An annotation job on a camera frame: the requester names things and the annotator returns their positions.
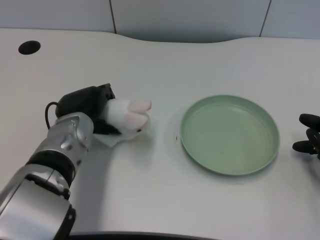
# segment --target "table surface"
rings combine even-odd
[[[20,44],[41,49],[21,55]],[[73,233],[137,231],[222,240],[320,236],[320,164],[292,144],[299,115],[320,115],[320,40],[243,38],[166,43],[85,31],[0,29],[0,189],[46,137],[45,107],[72,91],[111,83],[117,98],[152,99],[150,132],[110,149],[99,142],[71,186]],[[248,176],[212,173],[183,151],[186,109],[236,95],[275,119],[275,161]],[[55,120],[50,111],[50,122]]]

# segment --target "stuffed toy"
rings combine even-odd
[[[151,106],[152,103],[148,99],[110,99],[99,118],[118,132],[94,134],[94,136],[109,147],[121,141],[132,140],[148,129],[150,118],[147,111]]]

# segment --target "robotic hand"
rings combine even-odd
[[[51,105],[57,105],[58,119],[50,127]],[[148,125],[145,112],[150,108],[147,100],[115,99],[110,84],[87,87],[49,103],[47,138],[0,192],[0,240],[66,239],[76,219],[69,189],[92,137],[110,147],[129,140]]]
[[[320,159],[320,117],[301,114],[299,121],[309,128],[306,130],[308,140],[295,142],[292,148],[301,153],[317,154],[317,158]]]

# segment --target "green plastic plate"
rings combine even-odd
[[[200,165],[226,175],[256,172],[276,157],[280,138],[272,117],[247,99],[217,95],[185,113],[180,135],[187,153]]]

